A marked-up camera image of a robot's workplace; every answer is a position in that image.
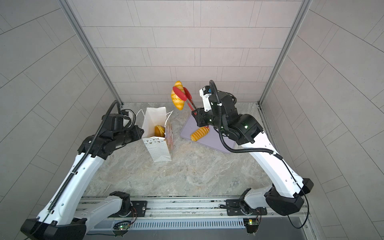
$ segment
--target croissant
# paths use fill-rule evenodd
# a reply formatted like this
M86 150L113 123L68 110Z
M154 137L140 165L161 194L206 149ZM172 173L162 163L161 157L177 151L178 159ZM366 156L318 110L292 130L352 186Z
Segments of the croissant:
M191 140L196 142L200 138L204 137L209 133L209 128L208 127L201 127L197 129L194 133L191 134Z
M178 89L180 89L180 91L182 91L184 94L185 94L185 91L184 91L184 88L183 88L183 84L181 84L180 81L177 81L174 85L175 87L177 87ZM172 102L173 104L175 104L175 107L178 109L178 110L183 110L183 107L184 107L184 102L183 100L181 100L176 94L175 92L173 91L172 89L172 92L170 94L170 97L172 98Z

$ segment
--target black cable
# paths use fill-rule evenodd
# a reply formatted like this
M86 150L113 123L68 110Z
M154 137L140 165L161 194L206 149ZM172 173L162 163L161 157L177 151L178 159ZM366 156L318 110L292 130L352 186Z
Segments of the black cable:
M37 230L39 230L39 228L41 227L41 225L44 223L44 221L47 219L47 217L49 216L49 214L47 214L47 216L45 217L45 219L40 223L40 225L38 225L38 227L33 231L33 233L31 235L29 235L29 237L26 237L25 239L23 240L27 240L28 238L32 237L33 234L35 234L37 232Z

